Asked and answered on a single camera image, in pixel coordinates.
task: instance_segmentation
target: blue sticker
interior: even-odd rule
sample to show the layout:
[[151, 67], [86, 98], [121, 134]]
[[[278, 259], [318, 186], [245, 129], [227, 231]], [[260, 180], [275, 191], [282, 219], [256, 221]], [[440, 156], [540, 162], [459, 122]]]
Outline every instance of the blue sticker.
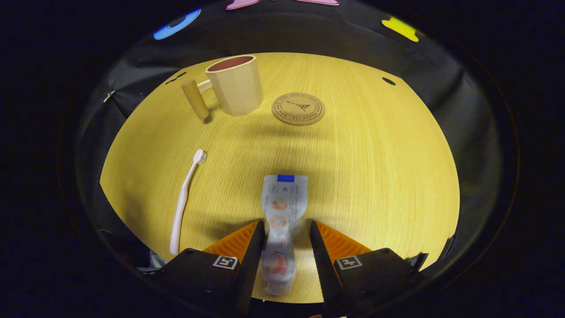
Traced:
[[279, 174], [277, 176], [277, 182], [294, 182], [294, 176]]
[[173, 34], [177, 33], [178, 31], [182, 30], [184, 27], [192, 23], [192, 21], [196, 20], [199, 14], [200, 9], [197, 9], [185, 15], [183, 20], [181, 20], [181, 17], [171, 24], [165, 25], [159, 31], [153, 33], [153, 38], [156, 40], [162, 40], [166, 37], [172, 36]]

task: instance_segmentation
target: pink sticker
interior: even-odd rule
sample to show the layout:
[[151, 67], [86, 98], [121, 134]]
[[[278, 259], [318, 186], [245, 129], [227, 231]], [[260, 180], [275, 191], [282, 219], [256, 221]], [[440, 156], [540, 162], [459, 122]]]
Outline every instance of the pink sticker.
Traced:
[[321, 5], [328, 5], [328, 6], [338, 6], [340, 4], [336, 0], [296, 0], [296, 1], [319, 3]]
[[225, 7], [227, 10], [233, 10], [237, 8], [242, 8], [250, 5], [254, 5], [260, 0], [233, 0], [233, 2]]

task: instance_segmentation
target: toothbrush handle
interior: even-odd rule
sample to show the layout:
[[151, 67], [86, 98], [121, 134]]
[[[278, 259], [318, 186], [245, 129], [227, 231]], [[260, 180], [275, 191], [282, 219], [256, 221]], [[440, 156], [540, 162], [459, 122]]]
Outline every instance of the toothbrush handle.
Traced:
[[177, 255], [179, 253], [179, 242], [180, 242], [180, 226], [182, 223], [182, 214], [184, 213], [184, 207], [186, 205], [186, 200], [188, 198], [188, 183], [190, 178], [196, 169], [197, 163], [192, 163], [188, 174], [182, 183], [182, 187], [179, 193], [179, 200], [177, 201], [177, 207], [175, 211], [175, 220], [173, 221], [173, 229], [171, 231], [171, 240], [169, 242], [169, 253]]

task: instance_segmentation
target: wooden mug handle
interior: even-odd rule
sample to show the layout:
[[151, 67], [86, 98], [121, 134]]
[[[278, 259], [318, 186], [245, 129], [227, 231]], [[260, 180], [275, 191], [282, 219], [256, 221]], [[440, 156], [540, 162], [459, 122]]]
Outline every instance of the wooden mug handle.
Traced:
[[186, 83], [181, 85], [184, 96], [188, 100], [188, 103], [192, 106], [192, 109], [196, 113], [196, 116], [200, 119], [206, 119], [210, 115], [208, 107], [200, 94], [196, 80], [190, 79]]

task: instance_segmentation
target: eiffel tower logo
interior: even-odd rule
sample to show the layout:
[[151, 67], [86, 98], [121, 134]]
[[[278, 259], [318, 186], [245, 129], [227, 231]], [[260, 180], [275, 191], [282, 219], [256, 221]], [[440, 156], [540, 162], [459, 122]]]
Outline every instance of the eiffel tower logo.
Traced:
[[306, 108], [307, 108], [308, 106], [310, 106], [310, 104], [305, 104], [305, 105], [304, 105], [304, 104], [296, 104], [295, 102], [289, 102], [289, 103], [295, 104], [296, 106], [300, 107], [300, 109], [302, 109], [304, 112], [306, 112]]

